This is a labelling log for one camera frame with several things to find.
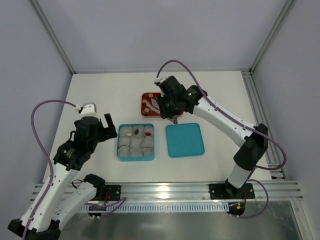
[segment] gray floor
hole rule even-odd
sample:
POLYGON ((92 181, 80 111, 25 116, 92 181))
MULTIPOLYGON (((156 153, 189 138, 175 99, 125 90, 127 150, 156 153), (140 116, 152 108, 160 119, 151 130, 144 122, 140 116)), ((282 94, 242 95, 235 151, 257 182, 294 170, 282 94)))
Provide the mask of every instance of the gray floor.
MULTIPOLYGON (((247 203, 245 215, 264 203, 247 203)), ((74 216, 60 240, 301 240, 290 202, 271 202, 260 217, 246 220, 219 213, 118 214, 100 220, 74 216)))

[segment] robotic arm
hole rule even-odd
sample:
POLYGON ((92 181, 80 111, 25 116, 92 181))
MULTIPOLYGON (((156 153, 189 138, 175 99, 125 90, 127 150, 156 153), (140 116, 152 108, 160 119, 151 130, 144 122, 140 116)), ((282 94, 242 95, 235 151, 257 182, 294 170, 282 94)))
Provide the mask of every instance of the robotic arm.
POLYGON ((257 133, 241 128, 226 115, 265 135, 268 135, 268 128, 263 124, 257 127, 243 121, 218 105, 204 92, 216 105, 216 107, 211 106, 196 85, 192 85, 186 89, 174 76, 156 78, 155 84, 161 89, 161 95, 157 96, 156 100, 162 119, 170 119, 172 122, 178 123, 175 115, 181 111, 194 114, 216 126, 240 147, 233 157, 235 165, 225 182, 225 191, 228 193, 229 199, 242 198, 242 187, 260 158, 267 151, 268 141, 257 133))
POLYGON ((76 130, 71 132, 70 139, 58 148, 53 158, 53 182, 49 183, 49 176, 28 211, 20 219, 12 220, 8 226, 19 237, 23 236, 27 227, 27 240, 57 240, 65 224, 81 206, 93 198, 101 199, 106 194, 105 180, 89 174, 77 191, 58 205, 68 184, 90 159, 98 143, 118 136, 110 114, 104 115, 108 124, 104 128, 93 102, 79 107, 79 114, 81 119, 74 122, 76 130), (36 212, 30 219, 34 208, 36 212))

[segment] white table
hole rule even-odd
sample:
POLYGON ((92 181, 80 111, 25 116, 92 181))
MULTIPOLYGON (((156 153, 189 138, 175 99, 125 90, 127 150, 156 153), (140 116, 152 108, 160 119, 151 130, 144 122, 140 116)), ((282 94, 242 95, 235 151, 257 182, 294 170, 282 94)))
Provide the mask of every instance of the white table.
MULTIPOLYGON (((174 75, 186 88, 194 85, 187 72, 164 72, 174 75)), ((255 119, 240 71, 194 72, 200 85, 220 105, 240 118, 254 123, 255 119)), ((75 74, 72 77, 66 100, 82 105, 95 102, 97 113, 110 113, 118 131, 121 124, 152 123, 155 126, 155 159, 153 161, 121 162, 116 155, 117 139, 99 143, 91 159, 82 167, 75 179, 95 174, 113 183, 138 182, 201 182, 225 181, 230 174, 238 147, 225 134, 205 120, 189 113, 178 118, 179 123, 198 123, 201 128, 205 153, 202 156, 170 158, 165 127, 171 122, 141 115, 141 96, 145 92, 159 92, 153 84, 155 72, 75 74)), ((58 147, 66 142, 74 121, 79 115, 65 105, 54 139, 50 158, 58 147)), ((259 165, 267 166, 263 157, 259 165)), ((256 180, 271 180, 270 173, 257 169, 252 176, 256 180)))

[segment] teal tray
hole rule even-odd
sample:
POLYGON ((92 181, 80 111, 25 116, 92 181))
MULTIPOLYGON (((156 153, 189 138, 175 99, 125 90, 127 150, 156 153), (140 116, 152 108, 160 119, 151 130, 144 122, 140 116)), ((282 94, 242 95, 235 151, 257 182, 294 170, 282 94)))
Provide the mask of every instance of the teal tray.
POLYGON ((168 154, 171 158, 200 156, 205 153, 201 129, 197 123, 165 127, 168 154))
POLYGON ((155 126, 151 123, 133 123, 133 124, 121 124, 118 129, 118 140, 116 144, 116 156, 121 162, 136 162, 136 161, 152 161, 155 159, 156 155, 156 133, 155 126), (118 156, 119 149, 119 137, 120 137, 120 129, 122 127, 134 127, 134 126, 152 126, 153 127, 153 138, 154 138, 154 146, 153 146, 153 155, 151 156, 118 156))

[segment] white wall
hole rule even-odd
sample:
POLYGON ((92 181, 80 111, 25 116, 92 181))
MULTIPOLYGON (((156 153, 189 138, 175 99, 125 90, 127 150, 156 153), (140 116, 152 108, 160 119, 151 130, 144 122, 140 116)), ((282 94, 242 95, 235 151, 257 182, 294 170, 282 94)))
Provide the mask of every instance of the white wall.
POLYGON ((297 1, 255 72, 276 138, 288 153, 320 233, 320 1, 297 1))
POLYGON ((248 69, 285 0, 38 2, 76 72, 123 72, 248 69))
MULTIPOLYGON (((46 166, 33 136, 33 107, 48 99, 65 99, 71 74, 56 52, 27 0, 0 3, 0 238, 16 239, 7 230, 26 211, 34 184, 46 166)), ((50 103, 35 124, 50 151, 62 112, 50 103)))

